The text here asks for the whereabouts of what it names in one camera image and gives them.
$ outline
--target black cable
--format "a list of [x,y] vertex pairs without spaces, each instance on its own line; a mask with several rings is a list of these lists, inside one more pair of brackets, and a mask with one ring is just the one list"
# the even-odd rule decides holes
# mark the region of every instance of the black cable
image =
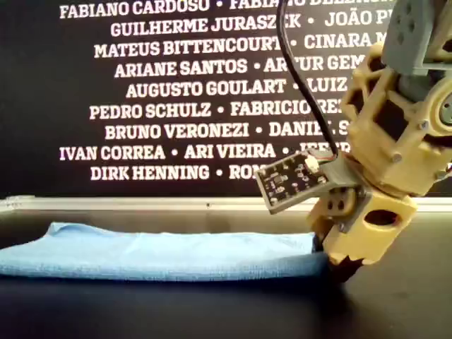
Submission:
[[333,152],[334,157],[338,156],[338,147],[336,146],[333,134],[328,126],[328,122],[325,120],[323,116],[323,112],[317,103],[314,95],[311,92],[311,89],[306,84],[305,79],[301,75],[301,73],[295,68],[295,57],[292,53],[292,50],[288,44],[287,32],[285,29],[285,12],[287,10],[287,2],[288,0],[280,0],[278,4],[278,10],[276,12],[277,23],[276,23],[276,33],[278,36],[278,41],[280,43],[281,52],[284,56],[285,63],[287,64],[287,68],[289,69],[290,74],[294,78],[295,83],[298,85],[300,92],[303,94],[306,99],[309,107],[311,108],[311,112],[319,123],[320,130],[323,134],[323,137],[328,142],[331,151]]

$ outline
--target folded towel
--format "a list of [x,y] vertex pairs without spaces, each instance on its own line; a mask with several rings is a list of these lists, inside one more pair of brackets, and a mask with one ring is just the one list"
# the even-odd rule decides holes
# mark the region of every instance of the folded towel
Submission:
[[34,278],[226,281],[317,275],[313,234],[146,234],[52,223],[45,236],[0,251],[0,274]]

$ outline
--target circuit board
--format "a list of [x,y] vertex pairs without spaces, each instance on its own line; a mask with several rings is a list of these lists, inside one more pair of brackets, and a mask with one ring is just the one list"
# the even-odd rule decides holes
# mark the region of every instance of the circuit board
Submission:
[[308,155],[296,153],[257,172],[257,179],[272,206],[328,182],[321,171],[314,173],[309,169],[307,159]]

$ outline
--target screw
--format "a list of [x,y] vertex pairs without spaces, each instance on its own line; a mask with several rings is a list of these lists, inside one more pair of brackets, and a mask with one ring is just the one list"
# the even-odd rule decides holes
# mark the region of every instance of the screw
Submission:
[[402,155],[400,153],[394,153],[393,157],[391,158],[392,162],[400,162],[402,161]]
[[446,177],[447,173],[445,171],[439,171],[435,174],[436,180],[442,180]]
[[359,190],[358,190],[358,197],[359,198],[362,198],[363,196],[365,196],[366,195],[366,192],[364,191],[364,188],[360,188]]
[[419,123],[418,127],[421,131],[425,131],[426,129],[428,129],[429,128],[428,120],[424,120],[423,122]]

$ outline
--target black table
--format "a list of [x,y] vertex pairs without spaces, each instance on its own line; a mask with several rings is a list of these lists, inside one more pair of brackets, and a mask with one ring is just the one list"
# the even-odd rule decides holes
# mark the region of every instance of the black table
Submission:
[[[15,216],[9,234],[23,232],[31,220],[48,225],[47,218],[60,217],[83,219]],[[291,220],[299,223],[299,215],[282,218],[285,229]],[[382,262],[361,269],[343,290],[298,279],[164,284],[2,278],[0,338],[452,338],[449,220],[445,213],[419,215]],[[7,224],[3,220],[2,229]]]

